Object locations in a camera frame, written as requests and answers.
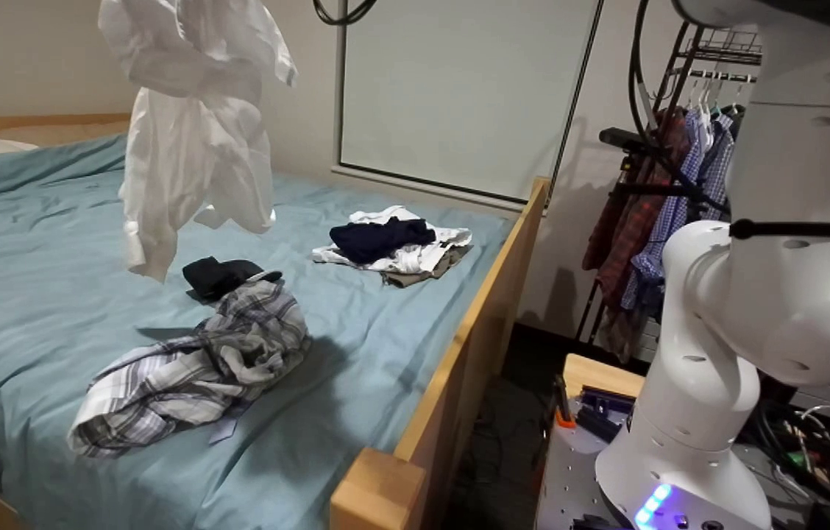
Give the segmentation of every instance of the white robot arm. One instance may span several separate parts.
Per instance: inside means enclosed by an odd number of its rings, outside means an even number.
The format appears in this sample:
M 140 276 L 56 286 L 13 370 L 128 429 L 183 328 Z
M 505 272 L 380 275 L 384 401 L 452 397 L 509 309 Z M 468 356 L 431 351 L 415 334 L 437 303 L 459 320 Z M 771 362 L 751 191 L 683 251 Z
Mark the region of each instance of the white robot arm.
M 705 27 L 755 24 L 764 60 L 729 178 L 732 225 L 668 241 L 658 351 L 596 482 L 636 526 L 658 485 L 771 526 L 729 448 L 758 397 L 755 367 L 830 384 L 830 0 L 673 2 Z

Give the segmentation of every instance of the light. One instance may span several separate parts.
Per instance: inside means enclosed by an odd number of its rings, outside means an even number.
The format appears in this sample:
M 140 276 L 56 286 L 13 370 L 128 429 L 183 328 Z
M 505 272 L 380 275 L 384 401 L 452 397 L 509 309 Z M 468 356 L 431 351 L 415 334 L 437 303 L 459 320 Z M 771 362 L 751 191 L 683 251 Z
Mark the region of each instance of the light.
M 645 501 L 645 506 L 637 509 L 637 516 L 632 519 L 637 530 L 652 530 L 652 516 L 655 509 L 670 497 L 670 485 L 668 482 L 658 482 L 652 490 L 652 494 Z

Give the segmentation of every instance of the black cloth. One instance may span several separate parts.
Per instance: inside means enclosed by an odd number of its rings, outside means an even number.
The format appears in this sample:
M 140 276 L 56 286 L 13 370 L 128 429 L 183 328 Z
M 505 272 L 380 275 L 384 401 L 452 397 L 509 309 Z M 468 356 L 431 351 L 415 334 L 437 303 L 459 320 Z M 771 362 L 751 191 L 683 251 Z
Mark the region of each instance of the black cloth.
M 261 275 L 258 264 L 246 260 L 218 261 L 215 256 L 197 260 L 183 267 L 190 297 L 200 303 L 218 303 L 225 292 L 234 292 L 245 281 Z
M 381 256 L 392 256 L 405 245 L 431 245 L 436 231 L 415 220 L 389 219 L 389 225 L 345 225 L 330 231 L 333 245 L 356 264 L 370 264 Z

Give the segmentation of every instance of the clothing rack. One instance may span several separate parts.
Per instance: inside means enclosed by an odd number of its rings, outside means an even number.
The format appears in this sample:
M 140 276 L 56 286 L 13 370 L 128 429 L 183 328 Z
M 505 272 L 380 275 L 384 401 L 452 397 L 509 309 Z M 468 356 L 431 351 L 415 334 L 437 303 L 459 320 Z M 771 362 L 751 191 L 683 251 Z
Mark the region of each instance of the clothing rack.
M 761 41 L 755 30 L 705 30 L 696 24 L 683 24 L 673 36 L 670 57 L 665 63 L 665 73 L 655 85 L 652 97 L 652 119 L 668 119 L 679 108 L 685 89 L 690 82 L 710 82 L 705 91 L 720 91 L 724 82 L 752 85 L 755 76 L 751 67 L 761 64 Z M 648 153 L 636 153 L 624 148 L 624 164 L 620 164 L 620 183 L 614 183 L 614 194 L 683 194 L 693 206 L 696 197 L 693 188 L 685 188 L 679 183 L 658 186 L 648 183 L 652 163 L 648 163 Z M 577 320 L 573 341 L 583 353 L 604 353 L 596 345 L 601 323 L 605 317 L 608 307 L 601 297 L 601 282 L 595 281 L 587 289 L 584 309 Z

